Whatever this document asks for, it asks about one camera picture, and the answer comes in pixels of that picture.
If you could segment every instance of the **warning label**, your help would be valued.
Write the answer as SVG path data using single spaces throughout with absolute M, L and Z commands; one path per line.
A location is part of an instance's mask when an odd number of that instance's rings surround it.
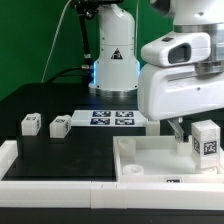
M 120 50 L 117 48 L 111 59 L 123 60 Z

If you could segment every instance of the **black table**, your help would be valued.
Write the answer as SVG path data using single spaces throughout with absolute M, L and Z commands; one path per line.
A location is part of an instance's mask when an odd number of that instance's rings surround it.
M 19 156 L 3 180 L 116 181 L 113 136 L 142 136 L 144 128 L 72 127 L 65 139 L 50 139 L 49 124 L 57 115 L 74 110 L 137 110 L 136 97 L 110 99 L 90 95 L 76 84 L 29 84 L 0 102 L 0 144 L 17 140 Z M 21 136 L 27 113 L 40 113 L 36 137 Z M 185 118 L 190 123 L 213 119 L 223 127 L 222 110 Z M 161 134 L 173 134 L 162 122 Z M 91 210 L 1 208 L 0 223 L 222 223 L 224 212 L 173 210 Z

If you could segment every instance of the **black and white pattern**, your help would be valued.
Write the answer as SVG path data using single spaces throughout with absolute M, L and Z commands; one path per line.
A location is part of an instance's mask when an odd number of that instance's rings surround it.
M 110 119 L 108 118 L 93 118 L 91 119 L 91 125 L 110 125 Z
M 110 117 L 111 111 L 93 111 L 93 117 Z
M 200 143 L 196 138 L 194 138 L 194 149 L 200 154 Z
M 26 120 L 27 121 L 35 121 L 36 120 L 36 117 L 27 117 Z
M 66 133 L 68 132 L 68 122 L 66 122 L 66 124 L 65 124 L 65 132 Z
M 217 154 L 217 141 L 204 143 L 204 155 Z
M 64 119 L 57 119 L 55 122 L 57 122 L 57 123 L 64 123 L 65 120 Z
M 115 125 L 135 125 L 134 119 L 125 119 L 125 118 L 119 118 L 115 120 Z
M 134 117 L 134 112 L 129 111 L 117 111 L 116 117 Z
M 181 183 L 180 179 L 167 179 L 166 180 L 167 183 Z

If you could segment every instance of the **cable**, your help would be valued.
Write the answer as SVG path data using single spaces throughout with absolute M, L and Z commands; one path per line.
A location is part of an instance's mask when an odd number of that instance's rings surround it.
M 64 19 L 66 10 L 67 10 L 69 4 L 71 3 L 71 1 L 72 1 L 72 0 L 69 0 L 69 1 L 66 3 L 66 5 L 65 5 L 65 7 L 64 7 L 64 9 L 63 9 L 63 11 L 62 11 L 62 14 L 61 14 L 61 17 L 60 17 L 58 26 L 57 26 L 57 30 L 56 30 L 56 33 L 55 33 L 55 35 L 54 35 L 54 40 L 53 40 L 53 43 L 52 43 L 52 46 L 51 46 L 50 54 L 49 54 L 49 56 L 48 56 L 47 63 L 46 63 L 45 68 L 44 68 L 44 73 L 43 73 L 43 77 L 42 77 L 41 83 L 44 82 L 44 79 L 45 79 L 45 76 L 46 76 L 46 73 L 47 73 L 47 69 L 48 69 L 48 65 L 49 65 L 49 62 L 50 62 L 52 53 L 53 53 L 53 51 L 54 51 L 54 47 L 55 47 L 55 44 L 56 44 L 56 41 L 57 41 L 57 38 L 58 38 L 58 34 L 59 34 L 59 31 L 60 31 L 60 28 L 61 28 L 61 24 L 62 24 L 62 21 L 63 21 L 63 19 Z
M 139 0 L 137 2 L 137 7 L 136 7 L 136 26 L 135 26 L 135 57 L 137 58 L 138 54 L 138 22 L 139 22 Z
M 83 76 L 83 75 L 64 75 L 65 73 L 71 72 L 71 71 L 77 71 L 77 70 L 82 70 L 82 67 L 73 67 L 73 68 L 67 68 L 59 73 L 57 73 L 55 76 L 50 78 L 46 83 L 52 83 L 55 79 L 59 77 L 68 77 L 68 76 Z

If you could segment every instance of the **black cable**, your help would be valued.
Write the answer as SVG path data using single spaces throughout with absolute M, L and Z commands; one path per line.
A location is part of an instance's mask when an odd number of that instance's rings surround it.
M 68 76 L 82 76 L 82 75 L 64 75 L 65 73 L 71 72 L 71 71 L 78 71 L 82 70 L 82 67 L 72 67 L 72 68 L 67 68 L 59 73 L 57 73 L 55 76 L 51 77 L 50 79 L 47 80 L 46 83 L 52 83 L 55 79 L 59 77 L 68 77 Z

